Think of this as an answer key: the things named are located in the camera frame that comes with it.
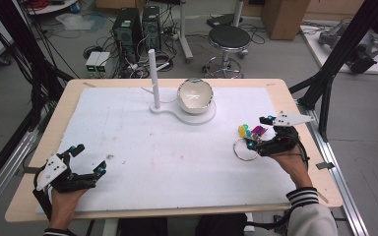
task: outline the hand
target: hand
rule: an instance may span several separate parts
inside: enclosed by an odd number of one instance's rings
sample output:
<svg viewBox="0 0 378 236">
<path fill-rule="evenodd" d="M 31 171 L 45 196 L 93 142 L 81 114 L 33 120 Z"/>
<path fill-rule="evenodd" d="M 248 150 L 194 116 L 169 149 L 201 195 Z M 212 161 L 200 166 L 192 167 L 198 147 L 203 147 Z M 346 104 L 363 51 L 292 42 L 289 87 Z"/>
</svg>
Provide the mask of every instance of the hand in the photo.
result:
<svg viewBox="0 0 378 236">
<path fill-rule="evenodd" d="M 313 187 L 298 146 L 295 146 L 291 150 L 273 154 L 270 158 L 277 161 L 282 169 L 290 175 L 290 178 L 296 185 L 297 189 L 302 187 Z"/>
<path fill-rule="evenodd" d="M 79 190 L 71 193 L 59 193 L 53 189 L 51 198 L 53 201 L 51 220 L 49 228 L 66 230 L 70 222 L 73 220 L 76 205 L 80 197 L 87 191 Z"/>
</svg>

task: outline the person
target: person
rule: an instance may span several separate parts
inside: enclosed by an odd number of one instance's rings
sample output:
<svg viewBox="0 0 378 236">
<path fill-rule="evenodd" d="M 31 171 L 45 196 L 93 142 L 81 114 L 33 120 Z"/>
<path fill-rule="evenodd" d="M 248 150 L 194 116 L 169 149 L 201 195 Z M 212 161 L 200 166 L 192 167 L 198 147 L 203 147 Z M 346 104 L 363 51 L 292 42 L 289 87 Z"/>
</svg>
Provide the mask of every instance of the person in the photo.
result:
<svg viewBox="0 0 378 236">
<path fill-rule="evenodd" d="M 299 148 L 274 154 L 270 158 L 289 174 L 296 186 L 296 190 L 286 195 L 292 205 L 287 235 L 338 235 L 336 222 L 330 210 L 318 202 L 317 190 L 312 185 Z M 60 194 L 52 190 L 53 213 L 50 224 L 44 231 L 45 236 L 75 235 L 67 228 L 73 220 L 76 205 L 85 192 L 86 190 L 81 190 Z M 196 235 L 243 235 L 244 220 L 245 214 L 203 216 L 196 228 Z M 158 236 L 167 235 L 167 221 L 164 217 L 123 219 L 119 226 L 122 236 L 149 236 L 150 233 Z"/>
</svg>

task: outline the stool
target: stool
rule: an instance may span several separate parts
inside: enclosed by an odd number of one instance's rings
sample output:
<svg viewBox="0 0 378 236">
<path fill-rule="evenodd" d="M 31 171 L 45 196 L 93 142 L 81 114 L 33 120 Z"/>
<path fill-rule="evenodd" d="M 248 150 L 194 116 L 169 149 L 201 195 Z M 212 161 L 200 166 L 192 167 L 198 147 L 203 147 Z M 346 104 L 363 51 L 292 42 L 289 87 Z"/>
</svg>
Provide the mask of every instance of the stool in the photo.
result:
<svg viewBox="0 0 378 236">
<path fill-rule="evenodd" d="M 210 44 L 223 51 L 222 57 L 213 57 L 204 66 L 204 72 L 215 78 L 242 78 L 241 66 L 229 58 L 229 52 L 241 52 L 250 43 L 250 35 L 244 29 L 233 26 L 219 26 L 208 35 Z"/>
</svg>

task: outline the computer tower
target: computer tower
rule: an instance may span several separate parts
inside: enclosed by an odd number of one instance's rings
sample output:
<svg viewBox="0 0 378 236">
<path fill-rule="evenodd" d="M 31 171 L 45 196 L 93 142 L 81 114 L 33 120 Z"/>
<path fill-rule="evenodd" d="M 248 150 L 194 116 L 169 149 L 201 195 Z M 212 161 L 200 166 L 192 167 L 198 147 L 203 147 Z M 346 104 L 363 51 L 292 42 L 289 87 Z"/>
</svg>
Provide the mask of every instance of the computer tower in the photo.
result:
<svg viewBox="0 0 378 236">
<path fill-rule="evenodd" d="M 150 49 L 161 49 L 161 33 L 160 33 L 160 9 L 158 6 L 146 6 L 143 12 L 143 33 L 146 44 L 146 51 Z"/>
<path fill-rule="evenodd" d="M 127 60 L 137 63 L 144 46 L 138 8 L 121 8 L 112 31 L 117 45 L 121 45 L 120 51 L 126 55 Z"/>
</svg>

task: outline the sleeve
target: sleeve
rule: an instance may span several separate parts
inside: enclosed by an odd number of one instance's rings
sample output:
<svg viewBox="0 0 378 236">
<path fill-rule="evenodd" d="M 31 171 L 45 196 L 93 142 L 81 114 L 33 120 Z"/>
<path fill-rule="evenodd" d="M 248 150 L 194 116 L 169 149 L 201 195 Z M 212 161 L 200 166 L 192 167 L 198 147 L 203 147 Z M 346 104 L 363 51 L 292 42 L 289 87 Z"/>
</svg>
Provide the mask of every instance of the sleeve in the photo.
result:
<svg viewBox="0 0 378 236">
<path fill-rule="evenodd" d="M 76 234 L 72 233 L 69 229 L 61 230 L 54 228 L 46 228 L 44 230 L 43 236 L 76 236 Z"/>
<path fill-rule="evenodd" d="M 292 205 L 287 235 L 338 235 L 336 222 L 330 210 L 318 202 L 317 190 L 299 188 L 288 193 Z"/>
</svg>

